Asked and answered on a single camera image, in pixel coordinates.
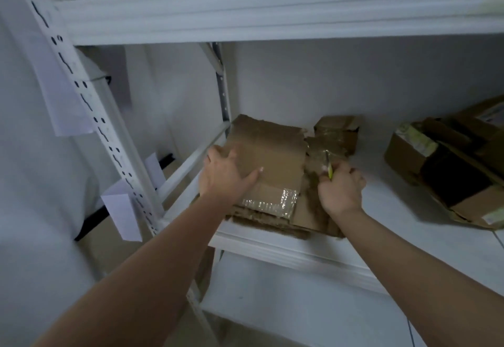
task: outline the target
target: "forearm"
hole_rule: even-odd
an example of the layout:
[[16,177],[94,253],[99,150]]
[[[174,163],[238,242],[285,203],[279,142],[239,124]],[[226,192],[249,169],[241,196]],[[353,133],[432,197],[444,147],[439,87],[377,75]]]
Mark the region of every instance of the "forearm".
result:
[[504,344],[503,297],[363,211],[335,221],[429,347]]
[[231,204],[211,192],[199,198],[85,294],[36,345],[163,344]]

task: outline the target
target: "clear tape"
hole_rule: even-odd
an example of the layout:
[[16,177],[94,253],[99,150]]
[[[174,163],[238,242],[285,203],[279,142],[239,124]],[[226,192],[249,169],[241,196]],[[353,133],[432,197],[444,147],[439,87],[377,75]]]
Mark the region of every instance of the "clear tape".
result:
[[298,193],[296,191],[284,189],[282,191],[280,203],[243,199],[240,203],[240,206],[274,215],[276,217],[291,219],[294,213],[294,206],[296,204],[297,197]]

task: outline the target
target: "stacked cardboard boxes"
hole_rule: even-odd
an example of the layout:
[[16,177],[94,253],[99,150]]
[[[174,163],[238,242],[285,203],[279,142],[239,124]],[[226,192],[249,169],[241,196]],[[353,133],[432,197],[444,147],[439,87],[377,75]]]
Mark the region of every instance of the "stacked cardboard boxes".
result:
[[504,96],[401,125],[385,160],[410,184],[425,186],[457,222],[504,228]]
[[355,152],[358,129],[356,117],[324,117],[314,136],[307,136],[309,131],[299,127],[238,116],[223,153],[237,150],[242,176],[261,166],[264,171],[229,215],[234,221],[300,238],[310,232],[342,237],[318,199],[318,176],[327,164],[326,152],[330,161]]

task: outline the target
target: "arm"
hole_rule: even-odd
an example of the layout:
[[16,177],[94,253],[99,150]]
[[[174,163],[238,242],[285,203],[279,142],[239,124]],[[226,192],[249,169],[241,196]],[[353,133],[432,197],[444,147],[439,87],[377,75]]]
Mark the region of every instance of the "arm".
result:
[[361,207],[365,180],[346,162],[318,186],[324,209],[429,347],[504,345],[504,297],[406,242]]
[[208,242],[259,176],[254,171],[242,179],[235,158],[233,150],[225,159],[210,148],[200,198],[79,299],[35,346],[162,345]]

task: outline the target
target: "hand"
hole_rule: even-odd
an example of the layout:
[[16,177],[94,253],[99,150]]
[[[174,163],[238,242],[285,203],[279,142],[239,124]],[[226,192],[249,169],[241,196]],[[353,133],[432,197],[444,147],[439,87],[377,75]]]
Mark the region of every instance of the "hand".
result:
[[236,150],[231,149],[228,157],[222,157],[220,147],[212,146],[204,161],[204,168],[199,177],[199,194],[213,193],[236,203],[259,178],[262,168],[242,178],[236,166]]
[[332,181],[327,176],[321,176],[318,184],[318,197],[322,207],[337,219],[342,213],[362,210],[362,189],[366,180],[361,172],[351,168],[346,161],[333,164]]

